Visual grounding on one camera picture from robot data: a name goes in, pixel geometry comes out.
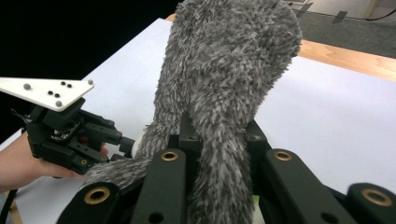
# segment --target brass insert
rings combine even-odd
[[[379,206],[389,207],[392,205],[392,199],[377,189],[363,189],[361,194],[365,199]]]
[[[274,154],[274,156],[280,161],[291,161],[291,155],[285,151],[278,151]]]
[[[84,202],[87,204],[99,204],[104,202],[110,196],[110,190],[106,187],[91,189],[85,195]]]
[[[175,159],[177,159],[177,157],[178,157],[177,153],[172,151],[164,152],[161,155],[161,159],[163,159],[163,161],[174,161]]]

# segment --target faux fur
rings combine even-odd
[[[252,222],[245,128],[302,39],[280,0],[187,0],[177,7],[155,95],[153,123],[134,159],[100,164],[84,184],[124,187],[144,175],[188,111],[203,150],[189,196],[189,218],[200,224]]]

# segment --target white bracket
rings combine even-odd
[[[93,81],[0,77],[0,91],[61,112],[93,88]]]

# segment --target white tabletop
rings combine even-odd
[[[95,88],[83,109],[135,139],[154,114],[171,24],[156,20],[88,74]],[[256,121],[272,147],[296,153],[324,185],[346,193],[350,184],[370,182],[396,192],[395,96],[395,82],[296,57]],[[81,182],[42,177],[20,189],[23,223],[55,223]]]

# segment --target table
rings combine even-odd
[[[171,25],[156,20],[88,74],[84,79],[95,88],[83,109],[114,120],[125,136],[136,138],[153,117]],[[324,58],[337,59],[329,55]],[[269,92],[256,121],[273,147],[295,152],[323,184],[346,193],[350,184],[367,181],[396,192],[395,95],[396,82],[300,55]],[[16,204],[23,223],[55,223],[81,182],[42,177],[20,189]]]

